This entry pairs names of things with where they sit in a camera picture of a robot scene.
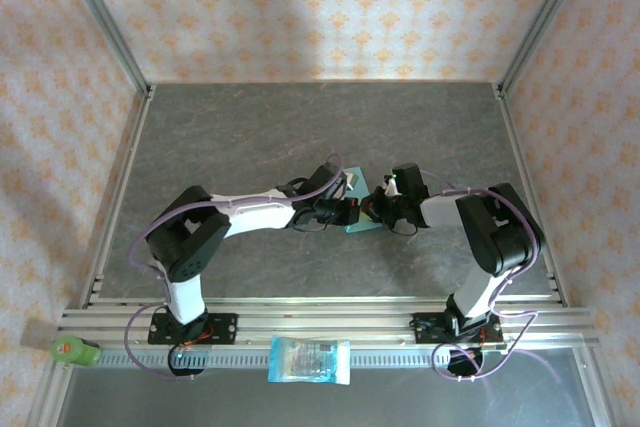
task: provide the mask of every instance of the black mounting plate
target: black mounting plate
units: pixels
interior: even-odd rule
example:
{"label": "black mounting plate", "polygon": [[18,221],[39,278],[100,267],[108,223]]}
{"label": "black mounting plate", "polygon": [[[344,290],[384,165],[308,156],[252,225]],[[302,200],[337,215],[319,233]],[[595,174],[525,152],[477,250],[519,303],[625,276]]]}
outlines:
{"label": "black mounting plate", "polygon": [[[425,324],[433,325],[435,328],[422,327]],[[444,344],[447,342],[464,342],[465,344],[504,343],[500,319],[494,314],[489,316],[489,321],[484,326],[474,333],[470,333],[468,337],[459,339],[452,338],[442,328],[438,328],[438,326],[445,325],[445,317],[442,312],[417,312],[413,314],[411,325],[414,326],[413,333],[415,334],[416,344]]]}
{"label": "black mounting plate", "polygon": [[[173,316],[168,313],[155,313],[151,317],[149,336],[147,342],[150,345],[175,345],[179,339],[171,336]],[[213,335],[206,339],[198,340],[198,345],[232,345],[236,342],[238,331],[238,314],[218,314],[210,312],[204,324],[203,331],[213,329]]]}

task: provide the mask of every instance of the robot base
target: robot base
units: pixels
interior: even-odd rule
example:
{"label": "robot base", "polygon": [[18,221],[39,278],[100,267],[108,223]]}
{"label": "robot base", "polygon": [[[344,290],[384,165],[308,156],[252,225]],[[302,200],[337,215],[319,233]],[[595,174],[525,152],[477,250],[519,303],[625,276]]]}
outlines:
{"label": "robot base", "polygon": [[491,314],[484,325],[469,330],[458,337],[445,328],[446,314],[443,312],[418,312],[409,323],[413,328],[416,344],[445,344],[463,342],[469,344],[504,344],[500,319]]}
{"label": "robot base", "polygon": [[231,345],[236,341],[237,314],[203,313],[182,325],[171,313],[155,313],[151,318],[147,342],[151,345],[176,345],[194,341],[199,345]]}

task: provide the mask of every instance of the floral wallpaper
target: floral wallpaper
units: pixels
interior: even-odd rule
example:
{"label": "floral wallpaper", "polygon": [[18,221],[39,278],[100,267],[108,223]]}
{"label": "floral wallpaper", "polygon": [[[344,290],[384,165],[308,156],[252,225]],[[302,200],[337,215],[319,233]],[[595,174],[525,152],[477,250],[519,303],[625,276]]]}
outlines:
{"label": "floral wallpaper", "polygon": [[150,82],[497,82],[543,0],[106,0]]}
{"label": "floral wallpaper", "polygon": [[83,0],[0,0],[0,425],[77,302],[134,88]]}
{"label": "floral wallpaper", "polygon": [[640,0],[565,0],[508,101],[571,300],[640,425]]}

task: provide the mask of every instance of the floor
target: floor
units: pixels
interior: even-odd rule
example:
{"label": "floor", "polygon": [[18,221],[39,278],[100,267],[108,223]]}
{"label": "floor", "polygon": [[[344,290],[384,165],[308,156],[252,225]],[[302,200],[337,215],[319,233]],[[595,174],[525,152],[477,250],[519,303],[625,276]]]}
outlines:
{"label": "floor", "polygon": [[[185,188],[266,191],[308,176],[332,152],[371,190],[416,162],[459,186],[522,183],[489,84],[326,83],[159,85],[142,131],[108,257],[104,297],[162,288],[125,259],[129,243]],[[442,188],[428,180],[432,192]],[[146,252],[138,255],[144,257]],[[202,276],[207,297],[429,296],[477,268],[462,230],[345,233],[255,231],[223,242]],[[542,260],[510,293],[547,294]]]}

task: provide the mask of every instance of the gray table surface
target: gray table surface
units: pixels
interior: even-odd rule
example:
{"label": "gray table surface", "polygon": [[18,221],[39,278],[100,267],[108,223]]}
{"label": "gray table surface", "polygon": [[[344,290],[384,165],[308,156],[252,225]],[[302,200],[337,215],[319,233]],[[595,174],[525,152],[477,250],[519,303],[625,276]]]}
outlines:
{"label": "gray table surface", "polygon": [[[459,186],[511,182],[524,198],[489,84],[327,83],[159,85],[142,131],[101,296],[157,297],[126,250],[185,188],[264,192],[310,175],[331,152],[359,166],[373,190],[416,162]],[[442,188],[427,179],[432,192]],[[140,252],[141,258],[148,252]],[[207,297],[442,297],[478,268],[460,229],[401,237],[262,230],[225,240],[202,276]],[[542,260],[507,292],[548,294]]]}
{"label": "gray table surface", "polygon": [[473,384],[430,369],[356,369],[351,385],[338,386],[269,384],[266,370],[218,370],[177,384],[133,368],[74,368],[58,426],[593,425],[571,351],[537,355],[544,363],[516,352]]}

